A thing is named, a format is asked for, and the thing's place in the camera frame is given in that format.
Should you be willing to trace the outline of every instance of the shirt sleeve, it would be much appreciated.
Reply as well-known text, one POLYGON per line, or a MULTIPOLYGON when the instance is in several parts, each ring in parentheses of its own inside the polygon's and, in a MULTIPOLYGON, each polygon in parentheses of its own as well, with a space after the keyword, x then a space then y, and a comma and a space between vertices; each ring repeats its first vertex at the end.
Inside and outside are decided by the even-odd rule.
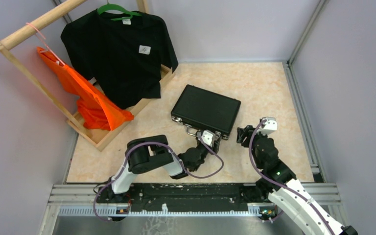
POLYGON ((175 72, 178 67, 178 59, 176 58, 174 47, 172 46, 171 38, 169 37, 168 29, 166 27, 165 21, 160 18, 163 24, 164 32, 164 47, 162 51, 162 61, 161 63, 169 68, 172 68, 172 72, 175 72))
POLYGON ((67 53, 74 69, 87 80, 94 77, 89 57, 85 49, 81 46, 77 34, 74 33, 73 28, 66 25, 61 33, 61 41, 66 47, 67 53))

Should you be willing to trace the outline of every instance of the wooden frame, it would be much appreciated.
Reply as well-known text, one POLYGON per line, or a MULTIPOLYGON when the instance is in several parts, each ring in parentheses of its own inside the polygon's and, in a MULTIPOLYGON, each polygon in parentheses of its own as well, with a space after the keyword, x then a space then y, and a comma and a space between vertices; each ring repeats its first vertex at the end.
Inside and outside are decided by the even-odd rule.
MULTIPOLYGON (((56 21, 58 18, 69 13, 74 8, 78 7, 86 0, 66 0, 62 4, 56 6, 50 11, 46 12, 42 16, 31 22, 37 29, 41 30, 52 22, 56 21)), ((148 6, 146 0, 136 0, 138 8, 141 12, 148 12, 148 6)), ((0 53, 7 58, 12 64, 14 64, 19 71, 21 71, 67 118, 67 123, 77 131, 81 136, 93 144, 98 150, 103 150, 108 143, 110 143, 113 138, 129 123, 125 122, 120 127, 113 131, 106 131, 100 129, 89 130, 83 126, 84 119, 77 112, 71 114, 58 99, 49 90, 44 87, 39 80, 10 52, 11 49, 31 37, 36 33, 35 29, 25 25, 24 27, 18 29, 11 35, 0 41, 0 53)), ((164 87, 174 76, 172 69, 167 68, 162 65, 161 67, 162 80, 160 81, 161 87, 164 87)), ((142 99, 135 106, 130 107, 128 110, 132 112, 133 115, 137 115, 148 103, 150 99, 142 99)))

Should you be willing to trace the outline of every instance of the white wall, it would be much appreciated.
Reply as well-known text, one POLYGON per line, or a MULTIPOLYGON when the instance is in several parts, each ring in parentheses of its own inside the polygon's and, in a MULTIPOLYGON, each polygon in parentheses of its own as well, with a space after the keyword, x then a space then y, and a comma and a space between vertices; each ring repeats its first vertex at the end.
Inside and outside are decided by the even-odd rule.
MULTIPOLYGON (((49 0, 0 0, 0 39, 53 7, 49 0)), ((42 32, 50 47, 68 61, 60 40, 64 22, 42 32)), ((31 37, 12 52, 70 109, 64 92, 36 53, 31 37)), ((66 118, 0 54, 0 235, 37 234, 51 187, 63 178, 74 131, 66 118)))
MULTIPOLYGON (((135 0, 110 0, 137 10, 135 0)), ((287 60, 318 0, 148 0, 180 62, 287 60)), ((87 1, 73 20, 106 3, 87 1)))
POLYGON ((293 68, 327 178, 376 234, 376 1, 331 0, 293 68))

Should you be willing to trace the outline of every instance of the pink hanger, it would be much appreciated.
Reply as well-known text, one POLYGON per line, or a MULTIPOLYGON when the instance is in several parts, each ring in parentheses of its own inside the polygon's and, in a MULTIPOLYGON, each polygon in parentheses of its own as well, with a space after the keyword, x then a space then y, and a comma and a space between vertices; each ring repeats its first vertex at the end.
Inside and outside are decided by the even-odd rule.
POLYGON ((27 25, 29 25, 29 26, 31 26, 31 27, 33 27, 34 29, 35 29, 35 31, 37 31, 37 33, 39 33, 40 35, 41 35, 41 37, 42 38, 40 38, 40 37, 38 37, 38 35, 37 34, 35 34, 35 36, 37 36, 37 38, 46 46, 46 48, 47 48, 47 50, 45 50, 45 51, 41 51, 41 53, 43 53, 43 52, 46 52, 46 51, 49 51, 49 52, 51 52, 54 56, 55 56, 55 58, 57 58, 57 60, 59 61, 59 63, 61 63, 63 66, 65 65, 64 64, 64 62, 54 53, 54 51, 52 51, 50 48, 49 48, 49 46, 45 43, 45 36, 35 27, 35 26, 33 26, 31 23, 26 23, 27 25))

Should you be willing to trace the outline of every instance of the wire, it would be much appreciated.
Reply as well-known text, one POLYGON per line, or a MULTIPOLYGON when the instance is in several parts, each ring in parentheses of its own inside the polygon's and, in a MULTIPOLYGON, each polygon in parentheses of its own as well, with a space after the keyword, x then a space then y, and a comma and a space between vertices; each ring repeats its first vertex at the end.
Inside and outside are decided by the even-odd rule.
POLYGON ((93 188, 93 192, 94 192, 94 193, 97 193, 95 189, 98 188, 100 185, 107 184, 108 182, 109 182, 109 181, 106 180, 105 182, 99 183, 98 185, 96 185, 96 186, 93 188))
POLYGON ((104 221, 104 222, 110 222, 110 220, 106 220, 106 219, 103 219, 102 217, 100 217, 98 214, 97 214, 97 210, 96 210, 96 201, 97 201, 97 198, 100 196, 101 192, 103 190, 105 190, 108 186, 110 186, 114 181, 116 181, 123 173, 123 171, 125 170, 126 168, 126 165, 127 165, 127 162, 129 160, 129 157, 130 157, 130 154, 135 151, 137 148, 139 147, 142 147, 142 146, 146 146, 146 145, 158 145, 158 146, 161 146, 161 147, 165 147, 166 149, 168 149, 170 151, 170 153, 178 160, 179 164, 181 165, 182 167, 182 170, 188 174, 189 176, 191 177, 194 177, 194 178, 197 178, 197 179, 206 179, 206 178, 209 178, 217 173, 219 173, 223 167, 224 167, 224 161, 223 159, 218 156, 212 149, 210 149, 205 143, 204 141, 202 140, 202 137, 199 138, 200 142, 206 147, 206 149, 208 151, 210 151, 213 155, 215 155, 220 161, 221 161, 221 167, 216 170, 214 173, 211 173, 209 175, 206 175, 206 176, 196 176, 196 175, 193 175, 191 174, 187 169, 185 169, 184 167, 184 163, 182 162, 182 160, 175 154, 174 150, 169 147, 169 145, 167 144, 164 144, 164 143, 160 143, 160 142, 155 142, 155 141, 149 141, 149 142, 143 142, 143 143, 139 143, 139 144, 136 144, 135 146, 133 146, 132 148, 129 149, 129 151, 126 152, 125 154, 125 158, 124 158, 124 162, 123 162, 123 165, 122 167, 120 168, 120 171, 119 173, 117 174, 117 176, 112 179, 109 183, 107 183, 105 186, 103 186, 99 192, 96 194, 96 197, 94 198, 94 201, 93 201, 93 212, 95 214, 95 216, 100 219, 101 221, 104 221))
MULTIPOLYGON (((298 197, 302 198, 304 201, 308 201, 307 198, 305 198, 302 194, 298 193, 297 191, 289 188, 288 186, 286 185, 283 185, 283 184, 280 184, 272 179, 270 179, 269 177, 263 175, 263 173, 261 173, 259 171, 259 169, 256 167, 256 163, 254 162, 254 159, 253 159, 253 154, 252 154, 252 145, 253 145, 253 140, 254 140, 254 137, 256 136, 257 134, 257 131, 259 130, 259 128, 266 122, 265 119, 263 119, 258 125, 257 127, 255 128, 255 130, 253 131, 253 134, 250 138, 250 143, 249 143, 249 157, 250 157, 250 162, 254 168, 254 170, 265 180, 267 180, 268 182, 276 185, 276 186, 279 186, 281 188, 284 188, 286 190, 289 190, 290 192, 294 193, 295 195, 297 195, 298 197)), ((333 232, 331 226, 328 224, 328 222, 325 220, 325 218, 322 216, 321 212, 312 204, 312 203, 309 203, 309 205, 313 208, 313 210, 318 214, 318 216, 321 218, 322 222, 325 224, 325 226, 327 227, 327 229, 329 230, 329 232, 332 234, 332 235, 335 235, 335 233, 333 232)))

